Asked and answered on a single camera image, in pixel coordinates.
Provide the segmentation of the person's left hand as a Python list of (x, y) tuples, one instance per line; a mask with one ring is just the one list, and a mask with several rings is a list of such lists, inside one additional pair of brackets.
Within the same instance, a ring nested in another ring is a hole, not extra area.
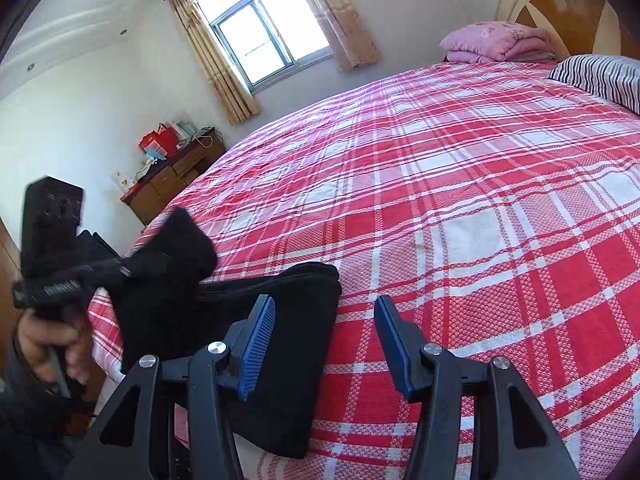
[(6, 400), (15, 405), (85, 407), (92, 362), (91, 327), (85, 315), (70, 322), (40, 318), (27, 309), (6, 347)]

